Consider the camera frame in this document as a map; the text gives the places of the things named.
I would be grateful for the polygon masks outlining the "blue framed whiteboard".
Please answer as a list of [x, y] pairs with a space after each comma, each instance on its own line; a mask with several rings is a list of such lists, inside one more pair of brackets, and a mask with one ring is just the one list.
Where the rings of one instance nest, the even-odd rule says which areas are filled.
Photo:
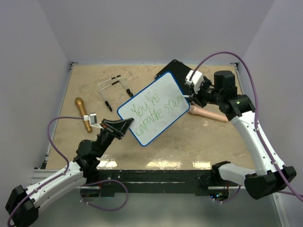
[[175, 77], [165, 72], [117, 109], [121, 119], [133, 118], [130, 131], [148, 146], [190, 108]]

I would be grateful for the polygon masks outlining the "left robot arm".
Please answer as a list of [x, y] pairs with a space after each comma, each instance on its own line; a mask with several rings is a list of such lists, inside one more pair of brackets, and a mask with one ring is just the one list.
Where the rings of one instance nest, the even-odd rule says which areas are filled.
[[100, 128], [97, 139], [82, 140], [76, 157], [68, 161], [64, 168], [27, 188], [22, 185], [15, 187], [5, 206], [9, 214], [7, 225], [28, 227], [37, 220], [44, 208], [71, 190], [100, 184], [97, 169], [99, 158], [114, 139], [120, 140], [126, 135], [133, 121], [133, 118], [115, 121], [103, 119], [100, 124], [95, 125]]

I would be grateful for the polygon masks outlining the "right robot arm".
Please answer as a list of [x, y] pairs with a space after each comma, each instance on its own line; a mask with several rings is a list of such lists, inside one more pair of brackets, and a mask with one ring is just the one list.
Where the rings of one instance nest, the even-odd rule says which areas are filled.
[[266, 138], [258, 120], [257, 110], [247, 95], [238, 94], [235, 75], [229, 70], [214, 73], [214, 82], [200, 72], [190, 71], [185, 78], [190, 88], [188, 100], [200, 107], [217, 105], [242, 137], [254, 169], [223, 161], [212, 166], [210, 180], [217, 186], [231, 181], [244, 186], [258, 200], [283, 190], [296, 176], [292, 166], [286, 166]]

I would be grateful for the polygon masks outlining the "pink microphone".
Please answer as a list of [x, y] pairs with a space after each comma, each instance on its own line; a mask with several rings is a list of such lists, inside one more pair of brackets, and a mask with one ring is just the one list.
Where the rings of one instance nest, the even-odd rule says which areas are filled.
[[217, 121], [221, 121], [221, 122], [228, 122], [229, 121], [227, 119], [227, 117], [224, 116], [224, 115], [213, 113], [213, 112], [204, 110], [203, 108], [200, 108], [200, 107], [197, 107], [197, 106], [194, 106], [194, 105], [190, 106], [188, 112], [190, 114], [200, 115], [200, 116], [207, 117], [207, 118], [217, 120]]

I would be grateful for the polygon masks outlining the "black hard case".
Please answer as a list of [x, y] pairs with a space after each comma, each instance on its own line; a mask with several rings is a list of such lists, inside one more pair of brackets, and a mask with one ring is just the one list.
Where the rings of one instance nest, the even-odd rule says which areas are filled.
[[191, 71], [193, 70], [178, 60], [172, 60], [160, 72], [158, 72], [158, 74], [155, 75], [154, 79], [156, 80], [157, 78], [159, 78], [161, 75], [163, 75], [168, 71], [171, 72], [171, 74], [176, 79], [183, 95], [184, 96], [190, 95], [191, 90], [188, 86], [185, 85], [185, 78], [188, 74], [191, 74]]

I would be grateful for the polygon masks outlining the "gold microphone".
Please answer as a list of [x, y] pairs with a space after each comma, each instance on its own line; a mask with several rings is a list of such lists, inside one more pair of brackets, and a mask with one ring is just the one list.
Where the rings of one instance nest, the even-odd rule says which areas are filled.
[[[78, 108], [78, 110], [80, 112], [80, 115], [82, 117], [84, 117], [85, 115], [87, 115], [87, 111], [85, 109], [84, 101], [82, 100], [82, 98], [81, 97], [77, 97], [77, 98], [75, 98], [74, 102], [75, 102], [75, 105], [77, 106], [77, 108]], [[87, 132], [91, 133], [92, 132], [92, 127], [90, 126], [89, 121], [83, 120], [83, 123], [85, 125], [85, 128], [86, 128]]]

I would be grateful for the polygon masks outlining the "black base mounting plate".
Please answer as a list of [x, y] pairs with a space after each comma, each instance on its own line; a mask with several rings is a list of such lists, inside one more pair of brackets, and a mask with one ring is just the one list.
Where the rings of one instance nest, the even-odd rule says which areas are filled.
[[97, 170], [88, 182], [118, 180], [129, 193], [194, 194], [227, 199], [235, 183], [216, 183], [210, 170]]

